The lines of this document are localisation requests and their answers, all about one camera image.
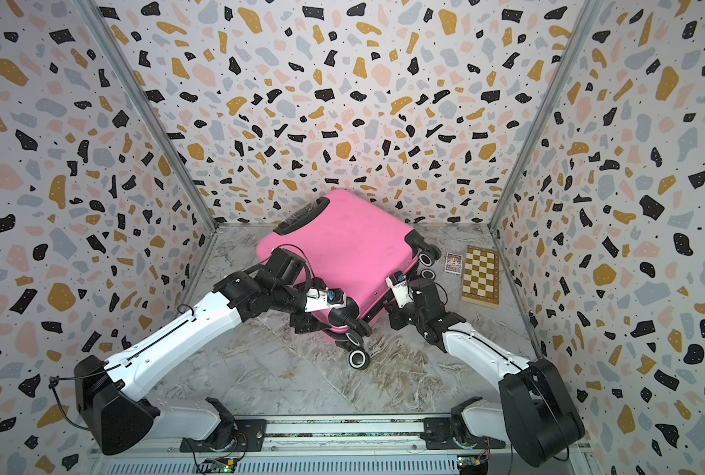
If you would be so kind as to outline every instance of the mounting plate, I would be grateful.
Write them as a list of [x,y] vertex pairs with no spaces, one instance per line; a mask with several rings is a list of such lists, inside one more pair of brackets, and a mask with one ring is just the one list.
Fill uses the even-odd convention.
[[[263,448],[263,441],[265,440],[265,427],[267,421],[265,419],[237,419],[236,420],[236,447],[234,447],[233,453],[240,454],[242,452],[259,452]],[[214,456],[223,455],[221,452],[214,452],[209,450],[202,441],[192,440],[192,439],[182,439],[181,445],[178,447],[179,452],[192,452],[189,448],[189,441],[191,448],[197,453],[206,453]]]
[[[426,442],[427,450],[459,449],[465,450],[453,440],[449,417],[425,417],[424,433],[421,438]],[[483,437],[471,450],[484,451],[489,440],[490,449],[505,448],[505,442],[491,437]]]

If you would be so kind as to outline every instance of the white robot arm segment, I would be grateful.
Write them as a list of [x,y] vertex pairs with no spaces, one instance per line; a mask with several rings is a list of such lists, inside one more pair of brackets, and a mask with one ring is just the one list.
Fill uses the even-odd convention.
[[514,355],[490,341],[466,322],[456,323],[442,334],[445,351],[471,366],[495,386],[505,375],[515,374],[529,365],[529,360]]
[[115,369],[107,372],[114,382],[123,381],[123,394],[139,401],[163,376],[207,342],[242,323],[237,309],[228,307],[222,293],[210,292],[186,313],[128,349],[107,359]]

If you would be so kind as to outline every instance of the black cable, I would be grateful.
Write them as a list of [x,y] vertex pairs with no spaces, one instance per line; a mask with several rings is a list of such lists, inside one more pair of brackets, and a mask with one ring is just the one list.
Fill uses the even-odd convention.
[[553,413],[553,409],[551,409],[550,404],[548,404],[548,402],[546,401],[545,396],[542,395],[542,393],[540,392],[539,388],[538,388],[537,385],[535,384],[534,379],[533,379],[533,378],[530,378],[530,379],[529,379],[529,382],[532,383],[532,386],[534,386],[535,389],[537,390],[537,394],[539,394],[540,397],[542,398],[542,402],[545,403],[546,407],[547,407],[548,410],[550,411],[550,415],[553,416],[553,421],[555,422],[555,426],[558,428],[558,432],[561,433],[561,437],[563,438],[564,442],[566,442],[566,458],[558,458],[558,457],[556,457],[555,455],[553,455],[553,458],[554,458],[555,460],[559,461],[559,462],[567,462],[567,461],[569,461],[569,457],[570,457],[571,453],[569,452],[569,443],[568,443],[568,441],[566,440],[566,435],[564,435],[564,430],[561,428],[561,424],[558,423],[558,418],[557,418],[557,417],[555,416],[555,414]]
[[171,333],[173,333],[174,331],[176,331],[178,328],[181,328],[182,326],[186,325],[187,322],[188,322],[188,320],[182,321],[182,322],[179,323],[175,328],[173,328],[171,331],[169,331],[168,333],[166,333],[166,334],[163,335],[162,337],[158,338],[157,340],[153,341],[152,343],[150,343],[150,344],[147,345],[146,347],[142,348],[141,350],[137,351],[137,352],[134,353],[133,355],[129,356],[129,361],[131,361],[133,358],[135,358],[135,357],[141,355],[143,352],[147,351],[149,348],[155,346],[155,345],[158,344],[161,340],[164,340],[165,337],[167,337],[168,335],[170,335]]
[[501,358],[507,360],[510,364],[516,366],[516,369],[518,369],[519,371],[523,371],[523,369],[521,369],[521,367],[520,367],[519,365],[517,365],[516,363],[514,363],[513,361],[511,361],[507,356],[503,355],[501,352],[497,351],[495,348],[493,348],[492,346],[488,345],[487,342],[483,341],[483,340],[480,339],[480,338],[477,338],[476,336],[472,335],[471,333],[466,333],[465,331],[461,331],[461,330],[454,330],[453,328],[448,328],[447,331],[454,331],[454,332],[456,332],[456,333],[464,334],[464,335],[467,336],[467,337],[471,337],[471,338],[473,338],[474,340],[479,341],[481,344],[485,345],[486,347],[490,348],[492,351],[494,351],[494,352],[496,352],[498,355],[500,355]]
[[[236,434],[234,434],[234,435],[231,436],[231,439],[229,439],[229,443],[226,444],[226,447],[229,447],[229,446],[232,444],[232,442],[234,443],[234,446],[231,448],[231,450],[229,450],[229,453],[226,454],[226,455],[220,455],[220,456],[219,456],[218,458],[216,458],[215,460],[220,461],[220,460],[223,460],[223,459],[225,459],[225,458],[227,459],[227,458],[231,457],[231,454],[234,453],[234,451],[236,450],[236,447],[239,445],[239,441],[236,440]],[[217,452],[217,450],[215,450],[214,448],[210,448],[210,450],[213,451],[213,452]]]
[[75,381],[76,379],[85,379],[85,378],[91,378],[92,376],[97,376],[97,375],[103,375],[107,374],[108,371],[112,371],[115,368],[119,368],[120,365],[115,365],[112,366],[111,368],[108,369],[101,369],[100,371],[93,372],[88,375],[83,375],[83,376],[70,376],[70,377],[64,377],[63,376],[49,376],[49,389],[52,390],[52,394],[55,395],[55,401],[57,402],[57,407],[60,409],[60,413],[63,415],[63,419],[68,421],[68,424],[70,424],[73,427],[76,427],[81,430],[90,430],[88,427],[83,427],[80,426],[77,423],[74,423],[72,420],[68,419],[68,415],[65,414],[65,411],[63,409],[63,405],[60,403],[60,397],[57,395],[57,383],[61,381]]
[[313,285],[313,271],[310,269],[307,261],[302,265],[302,268],[305,269],[305,289],[303,289],[303,291],[308,293],[310,287]]
[[51,377],[49,378],[49,387],[52,388],[52,393],[55,395],[55,400],[57,401],[57,407],[60,409],[60,413],[63,415],[63,419],[65,419],[66,421],[68,421],[68,424],[70,424],[71,426],[73,426],[73,427],[75,427],[75,428],[77,428],[77,429],[89,430],[89,431],[91,431],[88,427],[80,426],[79,424],[74,423],[72,420],[68,419],[68,415],[65,414],[65,411],[64,411],[64,409],[63,409],[63,405],[60,404],[60,398],[59,398],[59,396],[57,395],[57,389],[55,389],[55,387],[57,386],[57,385],[56,385],[56,382],[57,382],[57,381],[59,381],[59,378],[57,378],[57,376],[51,376]]
[[316,277],[315,272],[313,272],[313,268],[312,268],[311,265],[310,265],[310,259],[308,259],[308,256],[305,254],[305,251],[303,251],[302,249],[300,249],[300,246],[294,245],[294,244],[279,244],[279,245],[276,246],[276,247],[277,247],[277,248],[280,248],[280,247],[282,247],[282,246],[284,246],[284,245],[288,245],[288,246],[293,247],[293,248],[297,249],[298,251],[300,251],[300,253],[302,254],[302,257],[305,258],[305,262],[308,263],[308,269],[310,269],[311,275],[312,275],[313,277]]
[[510,445],[510,465],[508,465],[508,475],[510,475],[510,469],[514,468],[514,445]]
[[[482,341],[480,338],[477,338],[477,337],[475,337],[475,336],[472,335],[472,334],[466,333],[465,331],[452,330],[452,329],[450,329],[450,330],[448,330],[448,331],[455,331],[456,333],[464,334],[464,335],[466,335],[466,336],[468,336],[468,337],[471,337],[471,338],[473,338],[473,339],[479,341],[480,343],[483,343],[486,347],[490,348],[491,350],[495,351],[498,355],[500,355],[501,357],[503,357],[504,359],[506,359],[510,364],[516,366],[517,369],[519,369],[519,371],[523,371],[516,363],[514,363],[513,361],[511,361],[507,356],[503,355],[501,352],[497,351],[495,348],[491,347],[491,346],[488,345],[485,341]],[[558,432],[561,433],[561,437],[563,438],[564,442],[566,442],[566,458],[558,458],[558,457],[556,457],[555,455],[553,455],[553,458],[554,458],[555,460],[557,460],[557,461],[560,461],[560,462],[567,462],[567,461],[569,461],[570,451],[569,451],[569,444],[568,444],[568,441],[566,440],[566,435],[564,434],[564,430],[561,428],[561,424],[558,423],[558,418],[555,416],[555,413],[553,412],[553,409],[550,407],[550,404],[548,404],[548,401],[546,400],[545,396],[542,395],[542,392],[540,391],[540,389],[539,389],[539,388],[537,387],[537,385],[535,384],[533,377],[529,379],[529,382],[531,382],[531,383],[532,383],[532,386],[535,387],[535,390],[537,391],[537,394],[538,394],[538,395],[540,396],[540,398],[542,399],[542,402],[545,403],[546,407],[548,408],[548,411],[550,411],[550,415],[553,416],[553,421],[555,422],[555,425],[556,425],[556,427],[558,428]]]
[[242,461],[244,456],[247,454],[247,446],[249,445],[249,442],[247,442],[247,435],[243,434],[242,432],[238,433],[237,435],[241,435],[242,437],[244,437],[244,452],[242,452],[241,457],[234,459],[234,463]]
[[442,305],[447,305],[447,290],[445,290],[445,288],[442,287],[442,285],[440,285],[440,284],[437,283],[437,282],[434,282],[434,285],[438,286],[439,288],[442,289],[443,292],[445,292],[445,301],[442,302]]
[[181,304],[178,304],[178,306],[176,307],[176,311],[177,311],[178,313],[180,313],[181,315],[184,315],[184,314],[186,313],[186,312],[182,312],[182,311],[181,311],[181,307],[187,307],[189,310],[191,310],[191,314],[192,314],[192,315],[195,314],[195,309],[193,309],[190,305],[187,305],[187,304],[185,304],[185,303],[181,303]]
[[208,473],[211,473],[210,470],[204,471],[200,468],[200,464],[197,463],[197,456],[195,455],[195,448],[191,446],[191,442],[189,442],[189,439],[184,438],[184,442],[189,446],[189,450],[191,450],[191,458],[194,459],[195,461],[195,467],[197,468],[197,473],[201,473],[202,475],[207,475]]
[[66,377],[63,377],[63,376],[49,376],[49,379],[50,379],[50,381],[51,381],[52,379],[54,379],[54,380],[56,380],[56,381],[73,381],[73,380],[75,380],[75,379],[85,379],[85,378],[91,378],[92,376],[102,375],[102,374],[104,374],[104,373],[106,373],[106,372],[108,372],[108,371],[112,371],[112,370],[115,369],[115,368],[120,368],[120,365],[115,365],[115,366],[112,366],[111,368],[108,368],[108,369],[101,369],[100,371],[93,372],[93,373],[90,374],[90,375],[71,376],[70,378],[66,378]]

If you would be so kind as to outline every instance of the pink suitcase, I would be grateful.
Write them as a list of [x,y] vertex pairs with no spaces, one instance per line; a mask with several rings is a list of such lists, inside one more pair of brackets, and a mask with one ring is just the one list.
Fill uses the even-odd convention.
[[281,245],[290,245],[285,249],[299,255],[291,246],[300,248],[314,275],[326,287],[342,289],[348,299],[343,309],[314,312],[312,321],[293,315],[290,325],[296,333],[321,331],[350,351],[362,350],[358,338],[371,334],[385,303],[394,299],[385,279],[396,271],[411,278],[419,261],[431,265],[441,254],[414,228],[344,189],[329,192],[280,223],[258,244],[258,259]]

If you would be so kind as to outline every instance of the suitcase handle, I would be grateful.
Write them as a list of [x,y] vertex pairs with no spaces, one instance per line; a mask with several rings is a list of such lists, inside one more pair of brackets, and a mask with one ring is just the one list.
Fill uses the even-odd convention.
[[329,198],[321,196],[315,201],[315,204],[308,204],[300,208],[300,210],[295,214],[292,214],[290,217],[279,223],[273,232],[279,236],[286,236],[289,233],[297,231],[305,224],[313,221],[319,214],[321,214],[323,210],[326,209],[326,206],[328,205]]

